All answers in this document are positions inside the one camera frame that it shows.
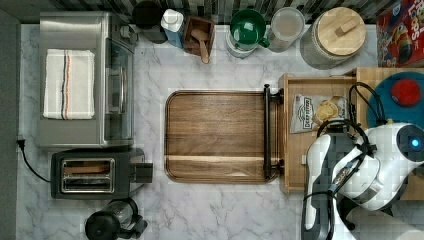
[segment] toaster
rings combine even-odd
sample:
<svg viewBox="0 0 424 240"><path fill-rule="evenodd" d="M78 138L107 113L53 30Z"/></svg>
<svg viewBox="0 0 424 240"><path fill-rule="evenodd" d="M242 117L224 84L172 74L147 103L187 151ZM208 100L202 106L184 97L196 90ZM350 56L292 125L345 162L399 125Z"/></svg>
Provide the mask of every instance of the toaster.
<svg viewBox="0 0 424 240"><path fill-rule="evenodd" d="M153 164L140 148L73 149L51 159L51 196L56 199L122 199L151 183Z"/></svg>

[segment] toaster oven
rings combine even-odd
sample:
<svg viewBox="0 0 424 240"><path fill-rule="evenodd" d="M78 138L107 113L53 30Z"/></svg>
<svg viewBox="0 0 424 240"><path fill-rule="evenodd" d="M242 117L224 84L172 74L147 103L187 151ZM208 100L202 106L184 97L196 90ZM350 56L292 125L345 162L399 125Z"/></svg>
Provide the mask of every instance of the toaster oven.
<svg viewBox="0 0 424 240"><path fill-rule="evenodd" d="M46 12L40 15L40 109L44 107L49 49L94 54L91 119L38 119L37 143L46 148L105 148L133 144L134 45L127 27L108 12Z"/></svg>
<svg viewBox="0 0 424 240"><path fill-rule="evenodd" d="M59 199L120 199L151 183L153 164L139 148L73 149L51 159L51 196Z"/></svg>

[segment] toaster oven door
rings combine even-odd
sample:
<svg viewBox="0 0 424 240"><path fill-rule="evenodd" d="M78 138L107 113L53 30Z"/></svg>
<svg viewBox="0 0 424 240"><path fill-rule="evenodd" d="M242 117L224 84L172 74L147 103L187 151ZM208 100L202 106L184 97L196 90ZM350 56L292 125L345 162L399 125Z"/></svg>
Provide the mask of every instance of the toaster oven door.
<svg viewBox="0 0 424 240"><path fill-rule="evenodd" d="M105 141L133 139L133 53L106 39Z"/></svg>

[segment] striped towel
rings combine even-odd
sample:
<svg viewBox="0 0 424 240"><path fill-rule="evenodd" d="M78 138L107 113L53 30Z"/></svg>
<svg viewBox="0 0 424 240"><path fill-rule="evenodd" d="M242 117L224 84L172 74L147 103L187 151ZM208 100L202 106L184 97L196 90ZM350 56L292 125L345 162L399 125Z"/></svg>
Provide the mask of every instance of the striped towel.
<svg viewBox="0 0 424 240"><path fill-rule="evenodd" d="M93 84L92 52L48 49L43 116L91 119L94 116Z"/></svg>

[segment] metal tray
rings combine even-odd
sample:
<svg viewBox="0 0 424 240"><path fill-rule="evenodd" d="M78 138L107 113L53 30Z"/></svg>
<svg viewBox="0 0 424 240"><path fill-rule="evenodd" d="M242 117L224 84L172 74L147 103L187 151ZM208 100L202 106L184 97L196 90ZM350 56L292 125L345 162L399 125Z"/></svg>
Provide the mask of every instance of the metal tray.
<svg viewBox="0 0 424 240"><path fill-rule="evenodd" d="M266 183L263 92L177 91L165 111L165 170L178 182ZM278 108L271 103L271 160Z"/></svg>

